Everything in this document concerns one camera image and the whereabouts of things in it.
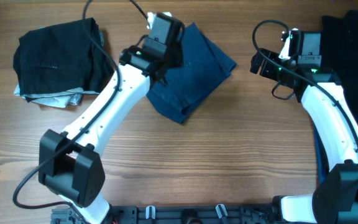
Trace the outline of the blue denim shorts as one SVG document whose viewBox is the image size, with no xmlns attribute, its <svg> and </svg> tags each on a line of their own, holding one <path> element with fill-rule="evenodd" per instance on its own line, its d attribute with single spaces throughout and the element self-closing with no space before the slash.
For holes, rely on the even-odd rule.
<svg viewBox="0 0 358 224">
<path fill-rule="evenodd" d="M 183 66 L 169 69 L 167 84 L 156 83 L 147 94 L 157 112 L 179 124 L 185 123 L 237 65 L 194 23 L 186 27 L 181 43 Z"/>
</svg>

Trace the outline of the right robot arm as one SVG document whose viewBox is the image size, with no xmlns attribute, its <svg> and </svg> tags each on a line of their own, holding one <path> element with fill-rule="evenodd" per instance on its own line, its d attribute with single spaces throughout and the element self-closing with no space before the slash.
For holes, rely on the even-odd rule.
<svg viewBox="0 0 358 224">
<path fill-rule="evenodd" d="M 275 198 L 277 222 L 358 223 L 358 123 L 337 72 L 323 65 L 320 32 L 282 33 L 280 52 L 257 47 L 250 71 L 291 89 L 316 131 L 323 179 L 312 194 Z"/>
</svg>

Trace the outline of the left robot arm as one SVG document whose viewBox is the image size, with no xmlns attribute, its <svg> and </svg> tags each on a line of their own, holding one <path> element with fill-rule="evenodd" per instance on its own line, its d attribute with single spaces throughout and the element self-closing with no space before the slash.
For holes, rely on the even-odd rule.
<svg viewBox="0 0 358 224">
<path fill-rule="evenodd" d="M 52 223 L 112 223 L 111 205 L 101 189 L 103 151 L 128 112 L 171 68 L 183 65 L 182 21 L 169 12 L 149 14 L 143 45 L 124 49 L 104 90 L 61 133 L 48 130 L 40 140 L 39 182 L 69 204 L 67 217 Z"/>
</svg>

